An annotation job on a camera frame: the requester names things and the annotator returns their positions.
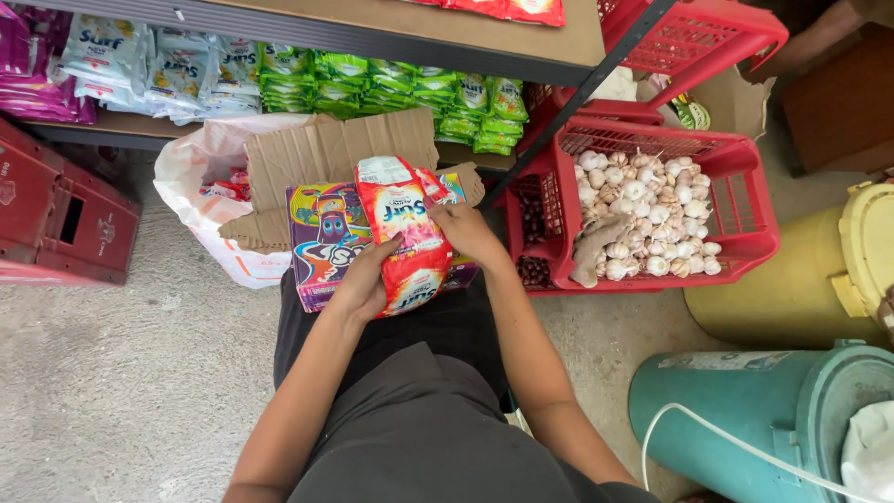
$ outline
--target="concrete floor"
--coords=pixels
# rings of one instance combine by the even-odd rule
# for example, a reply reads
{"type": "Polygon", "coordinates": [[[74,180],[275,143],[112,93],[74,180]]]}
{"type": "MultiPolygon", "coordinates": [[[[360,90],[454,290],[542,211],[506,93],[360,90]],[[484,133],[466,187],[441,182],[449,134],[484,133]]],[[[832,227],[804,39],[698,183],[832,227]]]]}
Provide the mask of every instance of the concrete floor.
{"type": "MultiPolygon", "coordinates": [[[[844,201],[862,175],[792,180],[760,141],[779,220],[844,201]]],[[[145,201],[123,289],[0,286],[0,501],[218,501],[273,392],[279,293],[234,284],[158,198],[145,201]]],[[[536,300],[590,420],[637,477],[628,384],[648,356],[718,350],[680,290],[536,300]]],[[[650,464],[663,501],[696,486],[650,464]]]]}

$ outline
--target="yellow lid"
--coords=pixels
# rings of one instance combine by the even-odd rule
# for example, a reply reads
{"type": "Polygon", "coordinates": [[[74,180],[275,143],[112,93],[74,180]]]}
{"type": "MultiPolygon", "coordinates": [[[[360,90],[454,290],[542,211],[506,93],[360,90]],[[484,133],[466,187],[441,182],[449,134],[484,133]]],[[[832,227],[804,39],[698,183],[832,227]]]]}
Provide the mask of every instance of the yellow lid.
{"type": "Polygon", "coordinates": [[[885,292],[894,285],[894,184],[854,192],[839,231],[848,273],[833,278],[835,291],[851,317],[875,317],[885,292]]]}

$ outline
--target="shelf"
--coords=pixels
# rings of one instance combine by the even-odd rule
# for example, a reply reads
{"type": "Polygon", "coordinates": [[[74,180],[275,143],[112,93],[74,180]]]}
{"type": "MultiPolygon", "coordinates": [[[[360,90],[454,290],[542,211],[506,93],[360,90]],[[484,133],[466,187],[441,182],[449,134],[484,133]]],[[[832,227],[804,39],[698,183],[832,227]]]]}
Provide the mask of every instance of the shelf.
{"type": "Polygon", "coordinates": [[[570,87],[605,58],[597,0],[565,0],[562,28],[399,0],[23,3],[570,87]]]}
{"type": "MultiPolygon", "coordinates": [[[[171,140],[186,136],[202,127],[190,123],[178,126],[166,118],[97,110],[96,124],[18,123],[22,130],[45,141],[104,145],[123,149],[161,150],[171,140]]],[[[474,162],[493,171],[508,171],[515,164],[515,155],[473,154],[472,149],[457,143],[436,143],[440,162],[453,166],[474,162]]]]}

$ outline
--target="hand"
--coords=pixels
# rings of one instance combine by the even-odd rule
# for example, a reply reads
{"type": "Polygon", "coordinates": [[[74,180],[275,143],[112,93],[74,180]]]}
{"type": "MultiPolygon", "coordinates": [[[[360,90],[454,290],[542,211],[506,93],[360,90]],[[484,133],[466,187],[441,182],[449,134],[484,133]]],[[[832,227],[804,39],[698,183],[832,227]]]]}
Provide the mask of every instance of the hand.
{"type": "Polygon", "coordinates": [[[350,263],[325,309],[335,309],[363,323],[375,318],[387,304],[385,285],[382,283],[382,261],[396,252],[401,244],[403,235],[400,233],[378,246],[368,244],[350,263]]]}
{"type": "Polygon", "coordinates": [[[447,241],[458,252],[468,255],[485,269],[491,269],[501,261],[510,262],[509,254],[480,211],[466,203],[434,204],[427,196],[423,203],[428,216],[444,231],[447,241]]]}

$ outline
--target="colorful cardboard box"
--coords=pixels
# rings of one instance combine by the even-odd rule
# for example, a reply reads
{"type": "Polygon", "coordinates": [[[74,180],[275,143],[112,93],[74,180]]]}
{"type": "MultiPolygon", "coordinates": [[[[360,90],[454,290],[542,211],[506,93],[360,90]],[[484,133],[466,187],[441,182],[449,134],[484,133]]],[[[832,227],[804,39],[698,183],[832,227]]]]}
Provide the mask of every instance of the colorful cardboard box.
{"type": "MultiPolygon", "coordinates": [[[[443,202],[466,200],[458,175],[441,175],[440,180],[450,191],[443,202]]],[[[285,197],[298,297],[304,311],[320,311],[354,257],[373,240],[369,222],[354,183],[289,187],[285,197]]],[[[478,272],[472,259],[457,252],[453,255],[442,291],[465,288],[478,272]]]]}

